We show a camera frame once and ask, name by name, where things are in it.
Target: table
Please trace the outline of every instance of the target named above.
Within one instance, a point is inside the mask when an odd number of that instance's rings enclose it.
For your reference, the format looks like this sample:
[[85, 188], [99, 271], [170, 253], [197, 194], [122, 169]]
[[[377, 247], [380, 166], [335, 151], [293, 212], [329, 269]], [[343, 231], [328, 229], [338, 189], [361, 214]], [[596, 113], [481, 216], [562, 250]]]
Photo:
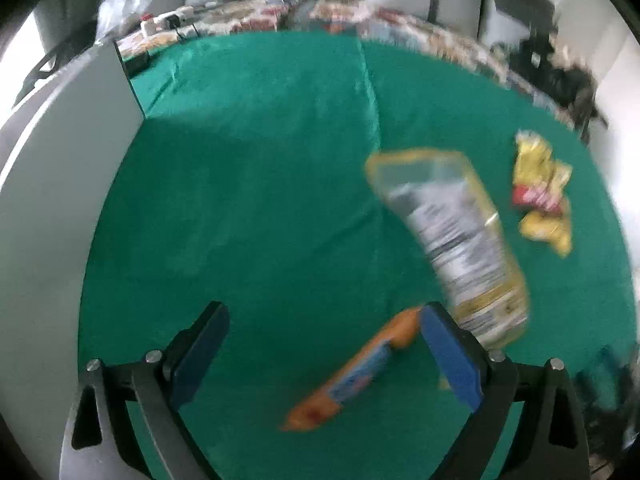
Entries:
[[[431, 146], [470, 159], [530, 291], [530, 326], [511, 358], [558, 356], [576, 372], [604, 344], [623, 352], [634, 340], [628, 257], [603, 181], [575, 135], [517, 92], [442, 60], [322, 32], [175, 45], [133, 86], [146, 120], [95, 232], [79, 363], [137, 359], [210, 300], [225, 302], [230, 334], [180, 412], [222, 478], [427, 478], [468, 416], [438, 389], [419, 340], [325, 427], [278, 430], [394, 313], [444, 300], [417, 243], [366, 183], [376, 150]], [[574, 167], [565, 260], [518, 234], [510, 191], [520, 128]]]

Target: screw head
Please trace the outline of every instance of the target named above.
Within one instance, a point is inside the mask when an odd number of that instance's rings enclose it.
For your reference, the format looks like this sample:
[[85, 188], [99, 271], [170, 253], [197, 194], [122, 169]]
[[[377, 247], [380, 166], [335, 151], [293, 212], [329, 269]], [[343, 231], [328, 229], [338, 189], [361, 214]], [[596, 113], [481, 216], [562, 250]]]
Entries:
[[91, 359], [86, 364], [86, 371], [87, 372], [95, 372], [98, 368], [100, 368], [100, 359]]
[[160, 359], [162, 359], [162, 351], [160, 350], [150, 350], [145, 355], [145, 361], [149, 364], [157, 363]]
[[557, 357], [554, 357], [553, 359], [551, 359], [551, 361], [549, 361], [549, 364], [551, 364], [551, 368], [553, 370], [564, 370], [564, 363], [562, 362], [561, 359], [558, 359]]
[[501, 363], [507, 358], [502, 350], [489, 350], [489, 359], [494, 363]]

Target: transparent plastic package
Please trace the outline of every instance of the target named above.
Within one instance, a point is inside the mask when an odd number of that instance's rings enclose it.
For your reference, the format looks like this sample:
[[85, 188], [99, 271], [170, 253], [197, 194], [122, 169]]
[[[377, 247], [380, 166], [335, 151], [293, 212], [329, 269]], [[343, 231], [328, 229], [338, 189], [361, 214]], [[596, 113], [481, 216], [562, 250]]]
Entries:
[[98, 9], [95, 41], [122, 37], [135, 27], [153, 0], [104, 0]]
[[376, 153], [366, 173], [430, 259], [458, 324], [485, 348], [519, 337], [529, 319], [524, 277], [467, 158], [428, 149]]

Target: blue gripper pad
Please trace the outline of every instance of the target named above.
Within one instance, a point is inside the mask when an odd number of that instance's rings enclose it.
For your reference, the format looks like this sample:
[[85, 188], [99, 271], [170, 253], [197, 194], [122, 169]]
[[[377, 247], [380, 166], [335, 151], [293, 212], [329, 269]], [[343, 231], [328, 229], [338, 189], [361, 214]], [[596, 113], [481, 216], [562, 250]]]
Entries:
[[480, 370], [466, 354], [462, 341], [431, 304], [420, 311], [420, 331], [453, 393], [475, 411], [482, 402]]

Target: blue label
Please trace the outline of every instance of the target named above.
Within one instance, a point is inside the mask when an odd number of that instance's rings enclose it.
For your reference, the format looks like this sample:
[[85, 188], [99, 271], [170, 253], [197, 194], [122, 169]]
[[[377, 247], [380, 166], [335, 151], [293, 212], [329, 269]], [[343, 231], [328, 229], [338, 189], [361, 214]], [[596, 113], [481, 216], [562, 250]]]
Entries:
[[338, 404], [355, 397], [385, 367], [391, 353], [388, 342], [375, 347], [359, 364], [349, 370], [345, 377], [329, 388], [329, 396]]

